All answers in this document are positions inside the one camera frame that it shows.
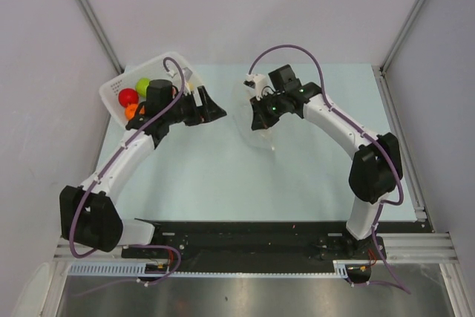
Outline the clear dotted zip bag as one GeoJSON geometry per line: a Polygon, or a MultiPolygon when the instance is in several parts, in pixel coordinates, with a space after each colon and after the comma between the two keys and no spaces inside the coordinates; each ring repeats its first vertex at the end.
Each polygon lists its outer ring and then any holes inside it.
{"type": "Polygon", "coordinates": [[[272,129],[252,130],[253,111],[250,103],[254,91],[242,82],[232,88],[232,117],[240,137],[250,147],[275,150],[272,129]]]}

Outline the white plastic basket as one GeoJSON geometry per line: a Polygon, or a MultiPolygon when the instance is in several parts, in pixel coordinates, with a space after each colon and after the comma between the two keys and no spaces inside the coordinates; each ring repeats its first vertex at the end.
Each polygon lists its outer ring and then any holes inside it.
{"type": "MultiPolygon", "coordinates": [[[[149,79],[170,80],[167,76],[168,71],[166,70],[163,64],[163,59],[165,57],[173,58],[178,63],[181,69],[184,67],[188,67],[201,78],[198,72],[196,72],[196,70],[184,57],[182,57],[177,52],[169,51],[159,56],[156,56],[140,65],[133,66],[131,70],[126,70],[125,73],[120,74],[119,76],[107,81],[99,88],[99,95],[104,106],[110,113],[111,118],[123,130],[125,130],[125,126],[127,125],[128,121],[125,118],[125,108],[123,108],[117,100],[118,93],[123,88],[135,89],[137,81],[142,77],[147,77],[149,79]]],[[[177,70],[177,67],[173,63],[167,62],[167,66],[169,70],[177,70]]]]}

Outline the light green apple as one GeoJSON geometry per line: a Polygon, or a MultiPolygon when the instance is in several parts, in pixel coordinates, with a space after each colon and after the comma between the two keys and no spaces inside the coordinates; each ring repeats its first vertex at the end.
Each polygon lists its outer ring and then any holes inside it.
{"type": "Polygon", "coordinates": [[[150,79],[147,77],[142,77],[140,78],[136,85],[135,85],[135,91],[141,96],[141,97],[146,97],[147,95],[147,89],[150,84],[150,79]]]}

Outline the red apple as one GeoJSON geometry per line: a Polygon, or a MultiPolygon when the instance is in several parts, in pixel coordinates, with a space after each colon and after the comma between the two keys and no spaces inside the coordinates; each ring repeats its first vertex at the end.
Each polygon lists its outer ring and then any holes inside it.
{"type": "Polygon", "coordinates": [[[138,104],[140,97],[133,88],[123,88],[118,93],[117,100],[123,108],[127,108],[129,105],[138,104]]]}

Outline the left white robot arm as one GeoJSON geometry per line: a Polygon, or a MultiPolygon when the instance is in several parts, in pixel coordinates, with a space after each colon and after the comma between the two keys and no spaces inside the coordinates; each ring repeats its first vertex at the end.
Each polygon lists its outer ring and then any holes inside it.
{"type": "Polygon", "coordinates": [[[146,256],[158,256],[164,240],[154,233],[154,224],[121,218],[116,209],[117,198],[172,125],[202,125],[226,115],[202,85],[190,89],[187,83],[177,88],[166,79],[150,81],[145,101],[128,121],[115,153],[79,186],[66,186],[60,192],[62,237],[70,246],[81,244],[92,252],[137,245],[146,256]]]}

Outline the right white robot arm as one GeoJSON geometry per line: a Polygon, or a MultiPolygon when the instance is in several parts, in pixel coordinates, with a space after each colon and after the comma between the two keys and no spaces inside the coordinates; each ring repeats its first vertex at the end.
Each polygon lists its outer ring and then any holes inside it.
{"type": "Polygon", "coordinates": [[[350,258],[360,258],[369,249],[368,236],[376,230],[380,208],[388,195],[401,190],[402,161],[399,141],[392,133],[379,135],[355,122],[324,96],[314,82],[301,83],[290,65],[267,75],[248,74],[244,81],[253,93],[253,131],[267,130],[285,114],[296,114],[316,125],[339,144],[352,160],[349,185],[355,195],[346,223],[350,235],[342,249],[350,258]]]}

